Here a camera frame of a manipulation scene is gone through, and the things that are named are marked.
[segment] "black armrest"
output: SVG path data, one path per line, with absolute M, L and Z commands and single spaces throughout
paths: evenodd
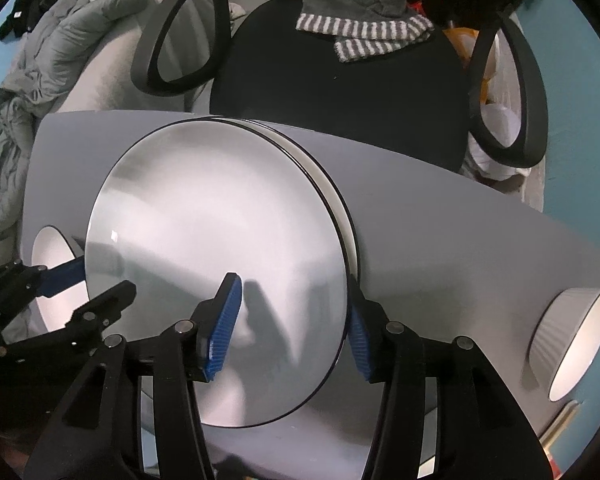
M 231 21 L 228 0 L 213 0 L 216 16 L 215 38 L 208 61 L 191 74 L 165 81 L 158 70 L 158 55 L 171 23 L 187 0 L 163 0 L 150 16 L 142 31 L 134 60 L 131 81 L 136 88 L 151 95 L 174 96 L 196 88 L 214 77 L 231 42 Z M 195 34 L 194 30 L 182 31 Z
M 497 32 L 502 29 L 509 42 L 520 83 L 520 133 L 512 145 L 505 147 L 485 126 L 480 111 L 480 88 L 489 51 Z M 480 147 L 493 160 L 514 168 L 532 168 L 546 152 L 549 118 L 546 93 L 538 62 L 518 26 L 507 16 L 497 19 L 480 31 L 468 67 L 470 131 Z

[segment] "chair seat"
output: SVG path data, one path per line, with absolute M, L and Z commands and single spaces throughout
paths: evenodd
M 232 39 L 210 111 L 358 140 L 458 171 L 468 79 L 441 30 L 397 52 L 338 61 L 333 37 L 295 29 L 302 0 L 271 0 Z

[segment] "tabletop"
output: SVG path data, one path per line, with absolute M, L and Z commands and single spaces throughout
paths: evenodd
M 120 156 L 160 126 L 191 117 L 129 110 L 48 115 L 30 160 L 24 262 L 46 225 L 84 242 L 93 203 Z M 526 361 L 528 346 L 558 293 L 600 287 L 600 250 L 457 174 L 352 140 L 274 127 L 311 153 L 339 188 L 358 234 L 366 296 L 421 336 L 475 339 L 541 433 L 569 397 L 549 402 Z M 359 376 L 346 345 L 324 386 L 296 412 L 257 428 L 205 428 L 205 437 L 213 460 L 238 458 L 263 478 L 359 479 L 381 394 L 381 384 Z

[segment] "metal screw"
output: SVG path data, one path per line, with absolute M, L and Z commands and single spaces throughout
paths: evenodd
M 386 331 L 391 334 L 401 334 L 404 332 L 404 325 L 398 321 L 390 321 L 386 324 Z
M 193 323 L 189 319 L 183 319 L 174 325 L 174 329 L 179 334 L 187 333 L 193 328 Z
M 118 346 L 120 343 L 122 343 L 122 336 L 120 334 L 111 334 L 104 339 L 104 345 L 108 348 Z
M 471 350 L 474 347 L 474 340 L 463 335 L 456 339 L 456 344 L 462 350 Z

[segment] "gray jacket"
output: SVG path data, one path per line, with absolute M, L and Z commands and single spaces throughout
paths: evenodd
M 114 22 L 149 0 L 59 0 L 29 34 L 0 85 L 0 265 L 17 254 L 36 123 L 69 92 Z

